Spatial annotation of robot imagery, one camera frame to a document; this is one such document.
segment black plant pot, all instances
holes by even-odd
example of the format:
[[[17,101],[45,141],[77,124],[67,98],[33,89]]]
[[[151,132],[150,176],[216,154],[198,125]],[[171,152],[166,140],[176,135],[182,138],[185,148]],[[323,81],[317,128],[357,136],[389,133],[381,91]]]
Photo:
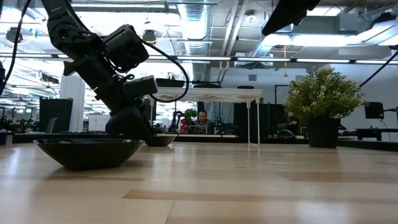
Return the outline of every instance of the black plant pot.
[[[310,147],[336,148],[340,119],[312,118],[307,120]]]

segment monitor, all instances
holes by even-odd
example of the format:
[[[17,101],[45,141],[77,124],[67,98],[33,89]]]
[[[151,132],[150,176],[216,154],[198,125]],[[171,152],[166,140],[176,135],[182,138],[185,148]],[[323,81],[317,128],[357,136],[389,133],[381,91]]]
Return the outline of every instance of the monitor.
[[[190,134],[208,134],[206,125],[190,125],[188,132]]]
[[[367,102],[365,105],[366,119],[384,119],[383,103]]]

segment white column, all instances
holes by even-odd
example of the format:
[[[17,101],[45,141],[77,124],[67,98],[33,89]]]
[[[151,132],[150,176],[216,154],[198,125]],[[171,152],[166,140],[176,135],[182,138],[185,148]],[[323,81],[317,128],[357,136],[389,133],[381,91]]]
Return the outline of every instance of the white column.
[[[72,115],[69,131],[83,131],[83,114],[85,112],[85,85],[86,83],[75,73],[68,77],[62,76],[60,99],[73,99]]]

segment man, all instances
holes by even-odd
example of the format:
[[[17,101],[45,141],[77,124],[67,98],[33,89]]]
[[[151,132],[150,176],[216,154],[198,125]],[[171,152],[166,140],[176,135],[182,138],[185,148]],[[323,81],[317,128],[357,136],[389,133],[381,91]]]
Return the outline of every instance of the man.
[[[287,112],[287,122],[285,124],[285,128],[293,134],[298,134],[299,133],[299,127],[300,127],[300,119],[293,114],[293,112],[289,111]]]
[[[198,119],[195,121],[195,125],[200,125],[200,126],[207,126],[207,134],[212,133],[212,121],[207,119],[207,112],[206,111],[201,111],[199,112]]]

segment table leg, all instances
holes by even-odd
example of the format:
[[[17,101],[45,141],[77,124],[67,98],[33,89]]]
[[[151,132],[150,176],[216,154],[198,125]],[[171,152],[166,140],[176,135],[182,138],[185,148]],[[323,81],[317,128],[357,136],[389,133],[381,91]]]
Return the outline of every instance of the table leg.
[[[248,143],[250,143],[250,102],[246,103],[246,107],[248,109]]]
[[[260,98],[256,98],[257,103],[257,140],[260,145]]]
[[[153,114],[154,114],[154,105],[155,105],[155,100],[154,99],[149,99],[149,102],[150,102],[150,126],[152,127],[153,126],[153,124],[152,124],[152,122],[154,122],[153,120],[152,120],[152,116],[153,116]]]
[[[377,141],[381,141],[381,132],[377,133],[377,137],[376,137]]]

